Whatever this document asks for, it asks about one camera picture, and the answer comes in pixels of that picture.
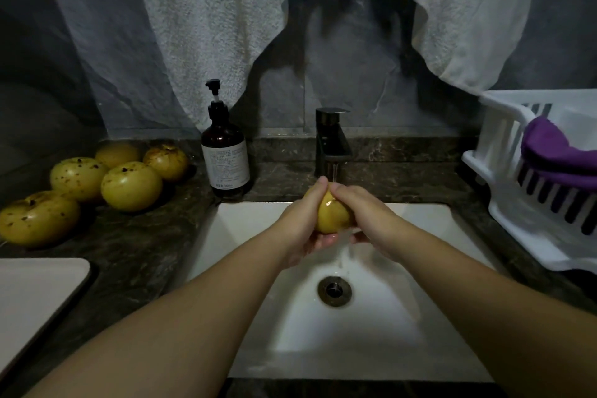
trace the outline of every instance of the purple towel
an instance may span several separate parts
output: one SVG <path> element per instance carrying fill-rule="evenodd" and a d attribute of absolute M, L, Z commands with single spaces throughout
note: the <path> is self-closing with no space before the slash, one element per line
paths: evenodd
<path fill-rule="evenodd" d="M 522 136 L 522 158 L 552 183 L 597 192 L 597 150 L 582 151 L 546 117 L 537 117 Z"/>

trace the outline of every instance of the backsplash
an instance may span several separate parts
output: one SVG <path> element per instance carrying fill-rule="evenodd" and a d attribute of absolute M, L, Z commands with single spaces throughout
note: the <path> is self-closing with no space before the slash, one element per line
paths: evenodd
<path fill-rule="evenodd" d="M 47 172 L 105 138 L 54 0 L 0 0 L 0 206 L 49 188 Z"/>
<path fill-rule="evenodd" d="M 497 89 L 597 85 L 593 0 L 533 0 Z M 112 138 L 196 138 L 168 82 L 143 0 L 57 0 Z M 411 0 L 289 0 L 232 116 L 249 135 L 313 133 L 315 108 L 350 110 L 348 134 L 468 135 L 476 99 L 430 75 Z"/>

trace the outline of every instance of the speckled yellow fruit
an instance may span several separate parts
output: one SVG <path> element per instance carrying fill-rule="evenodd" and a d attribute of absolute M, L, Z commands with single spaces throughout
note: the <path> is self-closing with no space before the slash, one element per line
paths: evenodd
<path fill-rule="evenodd" d="M 317 225 L 315 230 L 324 233 L 338 233 L 344 229 L 350 228 L 354 225 L 354 214 L 341 201 L 336 200 L 332 193 L 328 190 L 324 198 L 319 204 L 319 210 L 317 212 Z"/>
<path fill-rule="evenodd" d="M 101 202 L 101 180 L 108 167 L 92 157 L 72 157 L 58 162 L 49 173 L 52 189 L 79 203 Z"/>
<path fill-rule="evenodd" d="M 143 163 L 153 168 L 164 181 L 170 183 L 180 181 L 189 167 L 186 154 L 174 145 L 151 148 L 145 153 Z"/>
<path fill-rule="evenodd" d="M 162 178 L 142 162 L 125 162 L 110 170 L 101 182 L 101 195 L 119 211 L 141 211 L 162 192 Z"/>
<path fill-rule="evenodd" d="M 19 246 L 42 247 L 65 236 L 80 215 L 72 198 L 56 191 L 37 192 L 0 211 L 0 236 Z"/>
<path fill-rule="evenodd" d="M 127 142 L 110 142 L 97 150 L 95 159 L 105 164 L 109 169 L 113 169 L 124 164 L 124 162 L 140 160 L 141 154 L 135 146 Z"/>

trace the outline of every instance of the dish rack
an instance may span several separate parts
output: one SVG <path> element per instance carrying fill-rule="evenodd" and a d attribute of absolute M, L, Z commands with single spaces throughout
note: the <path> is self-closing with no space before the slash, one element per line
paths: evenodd
<path fill-rule="evenodd" d="M 597 274 L 597 194 L 547 182 L 521 158 L 522 133 L 538 115 L 570 145 L 597 150 L 597 89 L 489 91 L 479 100 L 479 142 L 463 161 L 489 184 L 491 216 L 547 269 Z"/>

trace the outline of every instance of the hand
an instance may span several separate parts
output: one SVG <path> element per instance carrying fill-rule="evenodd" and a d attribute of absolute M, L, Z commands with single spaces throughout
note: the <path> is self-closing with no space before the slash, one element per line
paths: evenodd
<path fill-rule="evenodd" d="M 353 210 L 356 224 L 362 230 L 350 236 L 350 242 L 370 242 L 384 257 L 399 261 L 397 244 L 400 230 L 412 225 L 360 186 L 331 183 L 330 191 Z"/>
<path fill-rule="evenodd" d="M 319 204 L 328 189 L 328 179 L 320 176 L 308 195 L 288 206 L 271 230 L 285 240 L 289 247 L 285 268 L 296 266 L 303 257 L 330 247 L 338 240 L 338 234 L 315 233 Z"/>

